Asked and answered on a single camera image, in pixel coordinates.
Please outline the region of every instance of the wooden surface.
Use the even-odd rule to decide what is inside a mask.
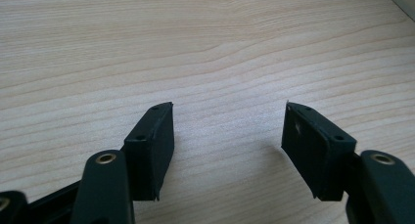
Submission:
[[[0,0],[0,190],[79,179],[174,103],[137,223],[347,223],[281,150],[287,100],[415,172],[415,23],[391,0]]]

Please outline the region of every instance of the wooden table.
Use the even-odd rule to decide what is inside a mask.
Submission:
[[[137,223],[347,223],[281,150],[287,100],[415,172],[415,23],[391,0],[0,0],[0,190],[32,202],[174,103]]]

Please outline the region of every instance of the screw hole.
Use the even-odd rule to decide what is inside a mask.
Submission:
[[[394,164],[393,159],[391,159],[390,157],[384,156],[384,155],[373,154],[373,155],[371,155],[371,158],[374,159],[376,162],[379,162],[379,163],[382,163],[382,164],[386,164],[386,165],[393,165]]]
[[[10,199],[0,198],[0,211],[3,211],[7,206],[9,206]]]
[[[335,136],[335,139],[336,139],[336,140],[339,140],[339,141],[342,141],[342,140],[344,140],[345,138],[344,138],[344,137],[342,137],[342,136],[337,135],[337,136]]]
[[[138,135],[138,136],[136,137],[136,139],[137,139],[137,140],[140,140],[140,141],[145,141],[145,140],[146,140],[146,136],[144,136],[144,135]]]
[[[116,158],[116,155],[114,154],[103,154],[97,157],[95,161],[100,164],[105,164],[105,163],[110,163],[114,161],[115,158]]]

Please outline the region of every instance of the light wood tabletop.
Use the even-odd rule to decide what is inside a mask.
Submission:
[[[347,223],[281,149],[287,100],[415,172],[415,22],[392,0],[0,0],[0,191],[30,202],[171,101],[137,223]]]

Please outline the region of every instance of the wood grain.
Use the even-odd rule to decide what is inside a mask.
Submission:
[[[0,0],[0,190],[64,187],[171,101],[173,161],[137,223],[347,223],[280,149],[285,103],[415,172],[414,65],[391,0]]]

